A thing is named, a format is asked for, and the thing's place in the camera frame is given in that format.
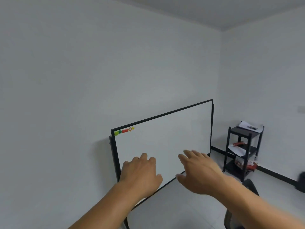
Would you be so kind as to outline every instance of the hand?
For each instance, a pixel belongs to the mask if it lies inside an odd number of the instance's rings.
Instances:
[[[178,157],[184,166],[186,176],[177,174],[177,180],[188,190],[197,194],[213,194],[223,182],[224,174],[219,166],[206,154],[195,150],[184,150]]]
[[[131,162],[123,163],[119,183],[130,187],[140,201],[156,192],[162,181],[161,174],[156,176],[156,159],[147,160],[147,154],[143,153],[140,158],[134,157]]]

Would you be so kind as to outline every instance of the forearm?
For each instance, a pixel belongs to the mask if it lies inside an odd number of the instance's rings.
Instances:
[[[232,177],[226,176],[215,193],[219,200],[246,229],[304,229],[293,216],[269,205]]]
[[[132,189],[119,182],[69,229],[117,229],[137,202]]]

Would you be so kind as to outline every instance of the black baseboard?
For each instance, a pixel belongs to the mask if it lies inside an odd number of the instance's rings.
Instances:
[[[220,154],[225,155],[225,151],[223,151],[221,149],[218,149],[218,148],[216,148],[214,146],[211,146],[211,150],[214,150],[214,151],[216,151],[216,152],[218,152]],[[233,159],[235,158],[235,156],[233,154],[229,154],[229,153],[228,153],[228,157],[229,158],[233,158]],[[263,173],[266,173],[266,174],[268,174],[268,175],[270,175],[272,177],[275,177],[277,179],[280,179],[281,181],[287,182],[290,185],[295,186],[297,184],[297,181],[295,181],[295,180],[293,180],[291,178],[285,177],[285,176],[283,176],[283,175],[281,175],[279,173],[273,172],[273,171],[271,171],[269,169],[266,169],[266,168],[264,168],[264,167],[262,167],[260,165],[257,166],[257,170],[259,170],[259,171],[261,171]]]

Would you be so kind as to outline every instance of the person's right arm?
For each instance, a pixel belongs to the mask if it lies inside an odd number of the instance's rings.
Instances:
[[[186,176],[177,174],[178,181],[190,191],[208,194],[221,202],[246,229],[305,229],[305,225],[248,190],[233,177],[222,173],[206,154],[184,150],[178,157]]]

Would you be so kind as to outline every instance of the ceiling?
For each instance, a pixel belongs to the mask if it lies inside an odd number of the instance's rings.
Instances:
[[[127,0],[189,21],[227,30],[301,5],[305,0]]]

